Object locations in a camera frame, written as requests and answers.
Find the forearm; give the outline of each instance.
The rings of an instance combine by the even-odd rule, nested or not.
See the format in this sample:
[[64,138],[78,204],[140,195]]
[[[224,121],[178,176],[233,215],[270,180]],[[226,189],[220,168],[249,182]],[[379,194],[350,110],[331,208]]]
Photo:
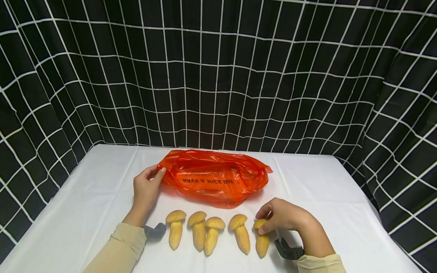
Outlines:
[[130,273],[145,242],[144,229],[120,223],[83,273]]
[[299,273],[346,273],[320,222],[312,215],[298,229],[305,255],[298,260]]
[[312,215],[303,219],[302,226],[298,229],[298,233],[302,238],[306,255],[322,258],[335,254],[325,230]]

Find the left hand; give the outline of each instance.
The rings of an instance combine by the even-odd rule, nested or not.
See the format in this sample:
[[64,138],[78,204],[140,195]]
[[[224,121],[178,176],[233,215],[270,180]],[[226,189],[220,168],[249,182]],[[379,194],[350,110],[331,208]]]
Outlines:
[[156,201],[161,180],[166,169],[158,170],[157,165],[144,169],[134,178],[134,204],[123,223],[141,227],[150,208]]

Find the mushroom cap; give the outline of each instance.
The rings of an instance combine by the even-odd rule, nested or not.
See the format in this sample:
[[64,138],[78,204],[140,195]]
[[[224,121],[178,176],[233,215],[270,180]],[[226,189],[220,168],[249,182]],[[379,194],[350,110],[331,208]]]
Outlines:
[[173,221],[179,221],[184,219],[187,216],[187,214],[183,211],[176,210],[172,211],[167,215],[167,218],[165,218],[165,222],[171,223]]
[[206,220],[205,227],[224,229],[226,227],[226,224],[219,217],[210,217],[208,218],[208,220]]
[[260,229],[262,225],[264,225],[267,222],[267,219],[258,219],[254,224],[253,227],[256,229]]
[[234,217],[231,218],[229,221],[229,229],[234,230],[237,227],[244,225],[244,223],[247,221],[247,216],[243,214],[236,214]]
[[206,213],[203,211],[194,212],[190,218],[188,218],[188,226],[192,226],[195,223],[205,220]]

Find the mushroom stem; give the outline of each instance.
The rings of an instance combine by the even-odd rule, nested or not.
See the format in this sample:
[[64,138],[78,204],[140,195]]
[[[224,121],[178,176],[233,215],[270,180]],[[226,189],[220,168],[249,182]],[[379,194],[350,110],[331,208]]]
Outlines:
[[195,248],[200,252],[205,245],[205,224],[204,221],[195,223],[193,225],[193,240]]
[[205,239],[205,254],[211,255],[217,245],[217,240],[219,238],[219,230],[216,228],[209,228],[208,234]]
[[237,236],[237,244],[244,254],[249,255],[250,252],[250,240],[249,233],[245,225],[241,225],[235,229],[235,235]]
[[182,222],[174,221],[170,224],[170,236],[168,241],[173,250],[177,249],[182,238]]
[[269,235],[258,235],[256,249],[260,258],[263,258],[267,254],[267,250],[269,249],[269,244],[270,244]]

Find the beige sleeve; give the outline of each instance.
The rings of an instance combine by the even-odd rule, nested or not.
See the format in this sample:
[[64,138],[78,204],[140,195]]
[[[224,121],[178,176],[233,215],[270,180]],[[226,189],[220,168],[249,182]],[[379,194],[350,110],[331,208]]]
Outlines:
[[338,254],[324,258],[304,255],[298,260],[297,264],[299,273],[346,273]]
[[131,273],[145,242],[144,229],[120,223],[83,273]]

